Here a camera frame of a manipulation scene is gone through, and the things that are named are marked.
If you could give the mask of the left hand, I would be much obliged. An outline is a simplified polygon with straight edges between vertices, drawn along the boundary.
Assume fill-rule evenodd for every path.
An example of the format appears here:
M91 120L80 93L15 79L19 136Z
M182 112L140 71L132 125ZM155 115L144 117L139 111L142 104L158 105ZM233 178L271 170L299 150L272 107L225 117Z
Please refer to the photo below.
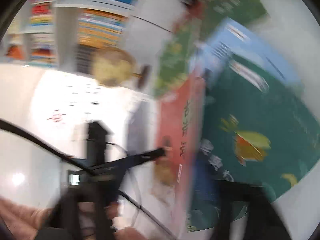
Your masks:
M93 229L95 228L94 215L95 204L90 202L82 202L78 204L79 208L79 220L81 229ZM119 202L112 202L109 206L104 208L105 215L108 219L114 219L119 215Z

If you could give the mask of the forearm in pink sleeve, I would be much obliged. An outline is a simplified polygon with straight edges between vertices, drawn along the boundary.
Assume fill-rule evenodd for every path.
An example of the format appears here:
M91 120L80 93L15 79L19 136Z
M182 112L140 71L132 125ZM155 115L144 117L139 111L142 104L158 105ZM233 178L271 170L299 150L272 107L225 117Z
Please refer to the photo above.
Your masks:
M35 239L52 208L17 204L1 196L1 239Z

